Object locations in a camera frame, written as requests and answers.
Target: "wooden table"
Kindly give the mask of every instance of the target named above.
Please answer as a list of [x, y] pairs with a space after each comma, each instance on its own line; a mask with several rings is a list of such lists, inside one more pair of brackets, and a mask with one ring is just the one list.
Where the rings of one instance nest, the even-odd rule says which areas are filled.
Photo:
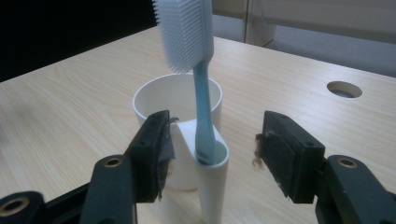
[[[284, 198], [252, 166], [264, 110], [288, 115], [326, 146], [364, 162], [396, 192], [396, 79], [215, 39], [210, 76], [224, 91], [222, 136], [231, 150], [224, 223], [316, 223], [314, 205]], [[139, 129], [132, 97], [171, 73], [158, 28], [0, 84], [0, 198], [36, 190], [46, 201], [87, 183], [101, 158], [121, 154]], [[344, 98], [332, 81], [358, 86]], [[140, 223], [201, 223], [197, 191], [165, 188], [138, 205]]]

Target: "blue toothbrush handle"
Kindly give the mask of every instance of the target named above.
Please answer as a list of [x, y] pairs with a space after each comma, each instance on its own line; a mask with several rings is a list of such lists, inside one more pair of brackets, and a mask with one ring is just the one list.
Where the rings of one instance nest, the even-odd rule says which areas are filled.
[[195, 156], [205, 165], [216, 164], [216, 138], [213, 130], [209, 97], [208, 62], [200, 62], [193, 68], [197, 107]]

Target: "white cup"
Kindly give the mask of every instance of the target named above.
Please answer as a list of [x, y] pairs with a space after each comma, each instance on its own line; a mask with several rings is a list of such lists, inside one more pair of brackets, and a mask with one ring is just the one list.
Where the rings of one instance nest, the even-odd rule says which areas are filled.
[[135, 93], [133, 107], [140, 125], [149, 115], [162, 110], [169, 110], [171, 118], [179, 118], [170, 127], [176, 159], [166, 185], [184, 190], [198, 188], [204, 222], [220, 223], [230, 150], [219, 134], [222, 91], [211, 78], [209, 92], [217, 141], [215, 165], [203, 165], [195, 158], [196, 104], [191, 74], [151, 80]]

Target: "hole in table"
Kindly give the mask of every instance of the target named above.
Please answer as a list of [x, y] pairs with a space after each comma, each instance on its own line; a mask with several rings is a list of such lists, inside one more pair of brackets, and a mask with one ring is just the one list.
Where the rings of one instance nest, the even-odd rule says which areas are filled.
[[344, 81], [329, 82], [327, 89], [338, 96], [346, 98], [358, 98], [363, 94], [361, 88]]

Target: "toothbrush head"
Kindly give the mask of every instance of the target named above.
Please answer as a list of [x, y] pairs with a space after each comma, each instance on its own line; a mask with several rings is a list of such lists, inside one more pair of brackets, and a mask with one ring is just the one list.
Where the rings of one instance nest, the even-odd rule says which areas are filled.
[[213, 56], [211, 0], [153, 0], [169, 66], [189, 72]]

